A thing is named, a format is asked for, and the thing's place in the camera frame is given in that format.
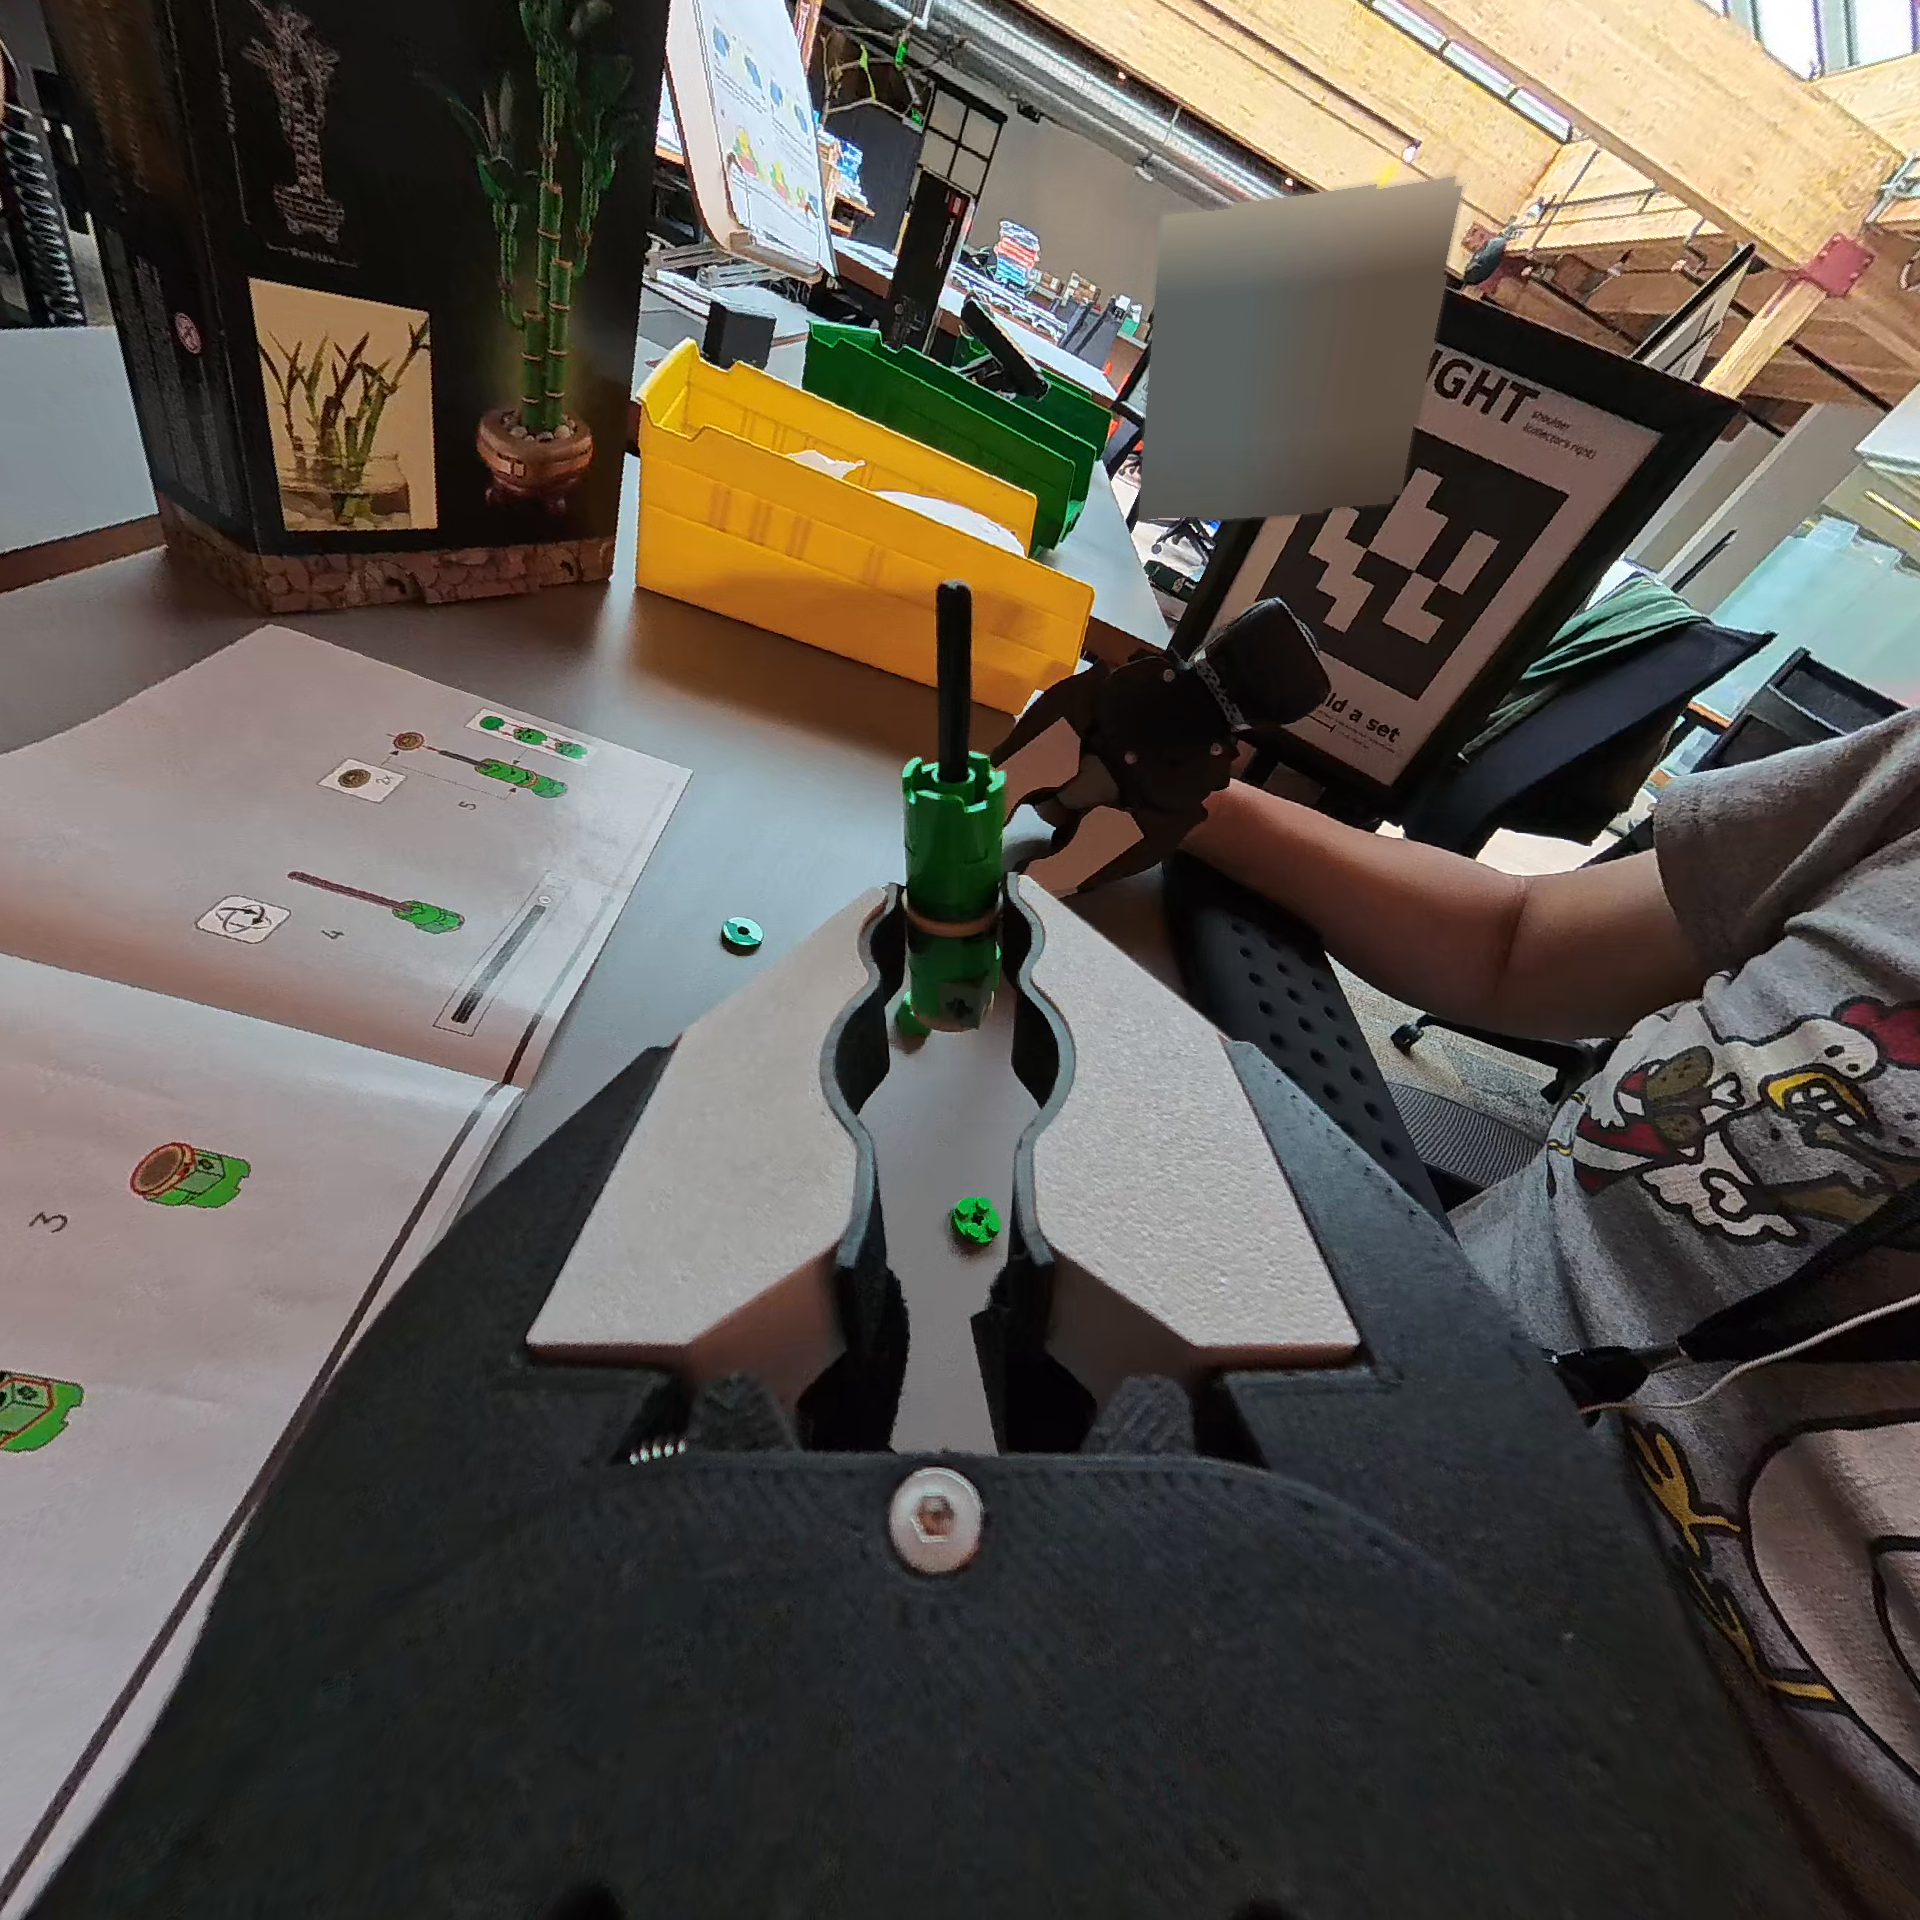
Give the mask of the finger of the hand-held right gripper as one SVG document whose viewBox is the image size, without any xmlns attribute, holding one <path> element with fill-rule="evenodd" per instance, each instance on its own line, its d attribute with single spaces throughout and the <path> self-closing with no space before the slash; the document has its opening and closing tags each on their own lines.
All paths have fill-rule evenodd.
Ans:
<svg viewBox="0 0 1920 1920">
<path fill-rule="evenodd" d="M 1026 807 L 1052 828 L 1052 842 L 1026 861 L 1026 881 L 1057 900 L 1143 876 L 1178 849 L 1176 807 L 1087 807 L 1076 812 L 1057 797 L 1031 797 Z"/>
<path fill-rule="evenodd" d="M 1078 823 L 1084 810 L 1057 802 L 1054 794 L 1078 776 L 1082 759 L 1084 743 L 1071 720 L 1012 721 L 992 753 L 1003 774 L 1006 823 L 1012 823 L 1022 807 L 1036 812 L 1043 823 Z"/>
</svg>

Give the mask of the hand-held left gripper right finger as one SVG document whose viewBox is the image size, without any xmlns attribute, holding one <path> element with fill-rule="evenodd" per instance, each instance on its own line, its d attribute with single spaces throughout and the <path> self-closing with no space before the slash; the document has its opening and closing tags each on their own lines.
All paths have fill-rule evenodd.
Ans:
<svg viewBox="0 0 1920 1920">
<path fill-rule="evenodd" d="M 1006 885 L 1012 1152 L 976 1315 L 999 1454 L 1071 1454 L 1135 1378 L 1330 1371 L 1364 1343 L 1279 1164 L 1268 1064 L 1026 879 Z"/>
</svg>

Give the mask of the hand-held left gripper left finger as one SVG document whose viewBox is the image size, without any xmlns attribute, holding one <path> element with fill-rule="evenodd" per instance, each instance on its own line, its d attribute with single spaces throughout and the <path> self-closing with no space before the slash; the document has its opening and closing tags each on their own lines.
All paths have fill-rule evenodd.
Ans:
<svg viewBox="0 0 1920 1920">
<path fill-rule="evenodd" d="M 687 1387 L 749 1374 L 805 1444 L 877 1454 L 908 1323 L 864 1109 L 891 1068 L 895 885 L 869 888 L 672 1047 L 524 1343 Z"/>
</svg>

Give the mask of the green bamboo segment black axle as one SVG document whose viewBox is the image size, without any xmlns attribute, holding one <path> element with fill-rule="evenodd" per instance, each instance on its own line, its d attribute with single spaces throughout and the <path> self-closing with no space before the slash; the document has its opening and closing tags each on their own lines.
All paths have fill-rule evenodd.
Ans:
<svg viewBox="0 0 1920 1920">
<path fill-rule="evenodd" d="M 905 990 L 895 1030 L 981 1028 L 999 979 L 1003 774 L 971 747 L 971 590 L 934 593 L 938 751 L 900 770 Z"/>
</svg>

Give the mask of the white building instruction booklet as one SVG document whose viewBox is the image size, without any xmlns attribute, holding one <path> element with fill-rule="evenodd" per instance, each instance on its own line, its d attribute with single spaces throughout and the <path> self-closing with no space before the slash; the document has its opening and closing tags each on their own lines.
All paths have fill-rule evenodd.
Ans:
<svg viewBox="0 0 1920 1920">
<path fill-rule="evenodd" d="M 2 769 L 2 1864 L 128 1770 L 682 767 L 261 627 Z"/>
</svg>

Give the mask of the person's right forearm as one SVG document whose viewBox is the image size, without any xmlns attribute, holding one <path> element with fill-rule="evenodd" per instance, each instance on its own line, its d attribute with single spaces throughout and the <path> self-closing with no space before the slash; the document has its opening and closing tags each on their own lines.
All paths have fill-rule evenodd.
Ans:
<svg viewBox="0 0 1920 1920">
<path fill-rule="evenodd" d="M 1707 979 L 1651 853 L 1504 876 L 1242 781 L 1206 802 L 1182 853 L 1300 921 L 1378 994 L 1509 1037 L 1621 1037 Z"/>
</svg>

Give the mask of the yellow plastic bin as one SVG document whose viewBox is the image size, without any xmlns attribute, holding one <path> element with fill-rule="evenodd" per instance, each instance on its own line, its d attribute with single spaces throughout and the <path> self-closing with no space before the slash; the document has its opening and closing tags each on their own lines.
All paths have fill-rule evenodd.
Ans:
<svg viewBox="0 0 1920 1920">
<path fill-rule="evenodd" d="M 638 407 L 640 588 L 934 684 L 934 597 L 963 584 L 981 705 L 1018 713 L 1076 670 L 1093 608 L 1090 584 L 875 500 L 946 496 L 1026 543 L 1028 491 L 767 371 L 707 367 L 696 339 L 662 355 Z M 783 457 L 801 447 L 862 460 L 867 487 Z"/>
</svg>

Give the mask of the green plastic bin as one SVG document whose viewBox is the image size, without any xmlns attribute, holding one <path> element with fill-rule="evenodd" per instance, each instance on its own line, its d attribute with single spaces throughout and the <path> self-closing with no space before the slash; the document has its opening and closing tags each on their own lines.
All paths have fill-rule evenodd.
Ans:
<svg viewBox="0 0 1920 1920">
<path fill-rule="evenodd" d="M 811 319 L 801 388 L 867 420 L 1028 491 L 1031 554 L 1054 548 L 1087 505 L 1112 419 L 1092 393 L 1045 376 L 1040 398 L 999 394 L 873 328 Z"/>
</svg>

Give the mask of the black tool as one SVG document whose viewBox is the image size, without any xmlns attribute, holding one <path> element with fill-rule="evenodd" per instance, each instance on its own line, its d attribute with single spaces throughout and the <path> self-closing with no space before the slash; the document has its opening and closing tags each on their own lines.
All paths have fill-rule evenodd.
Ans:
<svg viewBox="0 0 1920 1920">
<path fill-rule="evenodd" d="M 976 389 L 1036 403 L 1046 393 L 1045 375 L 1015 349 L 988 305 L 962 300 L 962 336 L 976 352 L 956 363 L 956 375 Z"/>
</svg>

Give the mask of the black office chair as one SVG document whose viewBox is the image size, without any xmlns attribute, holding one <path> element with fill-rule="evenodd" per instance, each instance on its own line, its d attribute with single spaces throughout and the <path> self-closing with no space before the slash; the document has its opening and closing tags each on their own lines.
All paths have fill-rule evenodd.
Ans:
<svg viewBox="0 0 1920 1920">
<path fill-rule="evenodd" d="M 1713 746 L 1701 755 L 1694 774 L 1753 763 L 1784 751 L 1818 746 L 1869 729 L 1902 710 L 1898 700 L 1860 684 L 1804 648 L 1788 654 L 1773 674 L 1753 691 Z"/>
<path fill-rule="evenodd" d="M 1592 838 L 1634 797 L 1692 699 L 1765 642 L 1770 633 L 1692 620 L 1595 662 L 1450 755 L 1404 802 L 1404 838 L 1468 858 L 1497 831 Z"/>
</svg>

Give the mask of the green jacket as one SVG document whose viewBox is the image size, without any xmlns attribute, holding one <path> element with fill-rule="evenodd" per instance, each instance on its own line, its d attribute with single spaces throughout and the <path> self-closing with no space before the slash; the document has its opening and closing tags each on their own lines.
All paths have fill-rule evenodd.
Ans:
<svg viewBox="0 0 1920 1920">
<path fill-rule="evenodd" d="M 1523 670 L 1509 699 L 1489 716 L 1507 729 L 1539 710 L 1573 679 L 1600 662 L 1633 657 L 1637 648 L 1701 622 L 1698 608 L 1658 578 L 1633 572 L 1583 612 L 1573 615 L 1549 645 Z"/>
</svg>

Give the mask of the tall black box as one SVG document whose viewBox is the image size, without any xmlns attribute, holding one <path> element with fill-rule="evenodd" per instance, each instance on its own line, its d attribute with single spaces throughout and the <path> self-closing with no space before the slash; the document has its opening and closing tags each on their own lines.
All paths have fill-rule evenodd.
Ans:
<svg viewBox="0 0 1920 1920">
<path fill-rule="evenodd" d="M 895 241 L 881 333 L 887 349 L 930 351 L 950 266 L 994 159 L 1003 113 L 938 82 Z"/>
</svg>

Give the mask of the person's grey printed shirt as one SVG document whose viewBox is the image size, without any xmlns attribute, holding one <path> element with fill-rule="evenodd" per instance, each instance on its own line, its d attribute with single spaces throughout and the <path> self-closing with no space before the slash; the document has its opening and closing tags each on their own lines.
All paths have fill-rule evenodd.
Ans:
<svg viewBox="0 0 1920 1920">
<path fill-rule="evenodd" d="M 1551 1354 L 1735 1345 L 1604 1413 L 1831 1886 L 1915 1915 L 1918 743 L 1676 785 L 1664 892 L 1707 979 L 1641 1020 L 1540 1156 L 1455 1212 Z"/>
</svg>

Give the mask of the document stand with sheet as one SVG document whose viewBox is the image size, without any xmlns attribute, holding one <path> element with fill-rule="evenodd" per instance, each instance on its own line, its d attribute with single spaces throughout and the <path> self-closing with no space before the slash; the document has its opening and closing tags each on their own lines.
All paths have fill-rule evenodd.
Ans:
<svg viewBox="0 0 1920 1920">
<path fill-rule="evenodd" d="M 666 83 L 712 245 L 805 286 L 830 277 L 822 158 L 785 6 L 672 2 Z"/>
</svg>

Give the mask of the black bamboo set box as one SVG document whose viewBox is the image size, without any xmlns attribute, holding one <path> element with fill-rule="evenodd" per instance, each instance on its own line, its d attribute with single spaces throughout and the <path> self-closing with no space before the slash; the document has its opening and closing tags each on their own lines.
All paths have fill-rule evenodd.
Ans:
<svg viewBox="0 0 1920 1920">
<path fill-rule="evenodd" d="M 611 578 L 666 2 L 45 17 L 171 558 L 267 616 Z"/>
</svg>

